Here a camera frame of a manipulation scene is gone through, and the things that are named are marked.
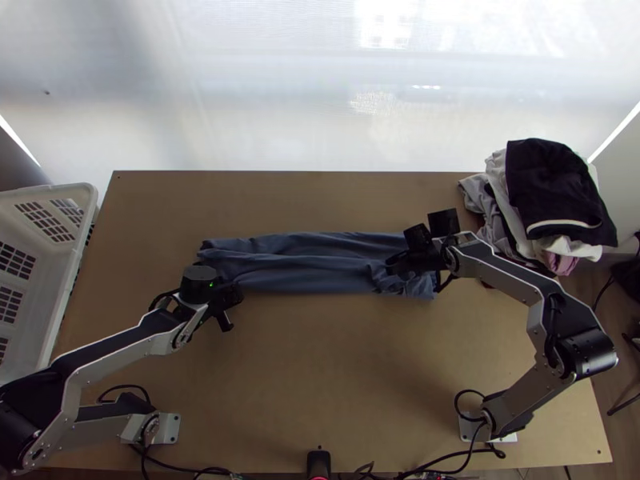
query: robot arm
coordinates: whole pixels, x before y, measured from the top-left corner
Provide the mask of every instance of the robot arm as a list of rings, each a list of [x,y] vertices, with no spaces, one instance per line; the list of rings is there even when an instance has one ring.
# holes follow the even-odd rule
[[[171,300],[177,306],[169,311]],[[118,437],[123,443],[175,443],[180,417],[162,413],[148,399],[122,393],[114,402],[80,406],[82,388],[150,355],[177,352],[200,325],[215,316],[230,330],[225,310],[239,304],[235,284],[223,284],[216,270],[190,266],[179,292],[140,323],[57,358],[49,368],[0,388],[0,465],[12,474],[40,467],[60,450]]]
[[[478,441],[523,429],[537,408],[572,383],[616,365],[614,345],[587,305],[556,281],[495,256],[472,233],[460,233],[455,210],[429,217],[433,232],[424,225],[406,230],[409,249],[387,261],[390,271],[448,270],[452,278],[478,278],[529,307],[526,329],[536,349],[534,365],[512,387],[483,399],[475,415],[486,420]],[[225,310],[239,304],[242,294],[236,285],[223,284],[214,269],[192,266],[170,298],[178,304],[173,310],[164,301],[136,327],[0,388],[0,466],[23,474],[56,451],[113,437],[146,445],[176,442],[179,415],[159,412],[131,393],[80,406],[83,387],[141,358],[180,350],[208,317],[215,316],[222,331],[230,330]]]
[[[529,307],[526,331],[534,344],[534,364],[512,387],[484,398],[475,417],[487,424],[477,440],[502,438],[525,428],[534,411],[574,382],[618,363],[614,344],[594,312],[555,280],[494,254],[471,232],[459,233],[455,210],[429,215],[424,225],[405,231],[409,249],[390,259],[391,270],[448,270],[454,278],[477,278]],[[461,420],[461,431],[473,432]]]

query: white laundry basket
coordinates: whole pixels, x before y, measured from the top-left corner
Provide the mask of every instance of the white laundry basket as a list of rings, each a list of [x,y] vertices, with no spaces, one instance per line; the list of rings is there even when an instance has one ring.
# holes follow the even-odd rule
[[[88,183],[0,192],[0,385],[49,364],[97,202]]]

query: wooden table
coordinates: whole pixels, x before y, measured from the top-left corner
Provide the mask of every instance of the wooden table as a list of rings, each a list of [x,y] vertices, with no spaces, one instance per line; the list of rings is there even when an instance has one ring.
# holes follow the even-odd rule
[[[57,353],[138,322],[178,285],[204,238],[287,231],[399,232],[455,206],[472,228],[456,181],[465,174],[116,172]],[[247,293],[235,329],[208,322],[183,351],[149,358],[98,386],[139,383],[182,414],[179,443],[154,454],[184,466],[301,472],[322,445],[335,471],[375,460],[399,471],[463,450],[452,406],[461,389],[507,388],[533,363],[526,308],[473,279],[433,302],[374,295]],[[610,462],[588,381],[541,408],[505,460],[472,469]],[[442,464],[455,468],[460,458]],[[52,466],[130,470],[139,459],[116,438],[52,458]]]

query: pink garment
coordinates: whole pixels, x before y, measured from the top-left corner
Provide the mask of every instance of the pink garment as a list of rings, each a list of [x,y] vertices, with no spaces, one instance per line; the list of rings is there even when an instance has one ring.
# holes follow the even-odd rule
[[[578,257],[567,257],[566,255],[558,255],[546,250],[543,254],[546,268],[560,276],[570,274],[580,261]]]

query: sheer curtain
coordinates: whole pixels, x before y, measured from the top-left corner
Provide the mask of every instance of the sheer curtain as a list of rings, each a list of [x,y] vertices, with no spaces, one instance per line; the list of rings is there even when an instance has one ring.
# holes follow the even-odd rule
[[[585,158],[640,100],[635,0],[0,0],[0,114],[55,182],[112,169]]]

